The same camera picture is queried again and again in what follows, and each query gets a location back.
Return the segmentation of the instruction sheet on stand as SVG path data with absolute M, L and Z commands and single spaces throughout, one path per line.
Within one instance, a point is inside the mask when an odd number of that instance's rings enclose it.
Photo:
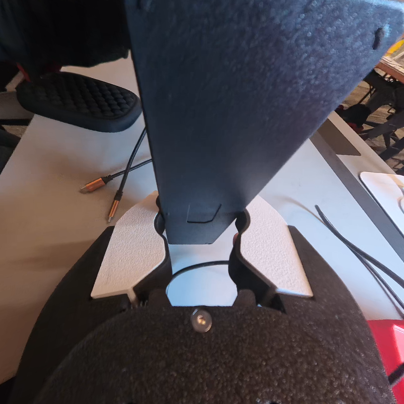
M 404 234 L 403 175 L 361 172 L 359 178 L 401 234 Z

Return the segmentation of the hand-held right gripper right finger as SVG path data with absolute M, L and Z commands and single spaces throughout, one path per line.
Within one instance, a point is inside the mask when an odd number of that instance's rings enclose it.
M 235 225 L 228 272 L 237 290 L 249 289 L 256 299 L 313 297 L 289 227 L 266 200 L 256 196 Z

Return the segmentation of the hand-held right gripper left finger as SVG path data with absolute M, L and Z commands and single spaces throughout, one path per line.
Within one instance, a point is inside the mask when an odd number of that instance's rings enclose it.
M 152 290 L 165 290 L 173 271 L 164 230 L 154 191 L 114 226 L 91 298 L 127 295 L 129 300 L 148 300 Z

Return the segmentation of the red plastic bin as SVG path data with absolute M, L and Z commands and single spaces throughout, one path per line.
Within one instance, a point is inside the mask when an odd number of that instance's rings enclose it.
M 396 401 L 402 404 L 404 402 L 404 321 L 370 320 L 368 325 Z

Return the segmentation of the black usb hub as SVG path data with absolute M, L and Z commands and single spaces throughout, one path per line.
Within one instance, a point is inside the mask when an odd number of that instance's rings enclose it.
M 125 1 L 171 245 L 212 244 L 403 33 L 403 1 Z

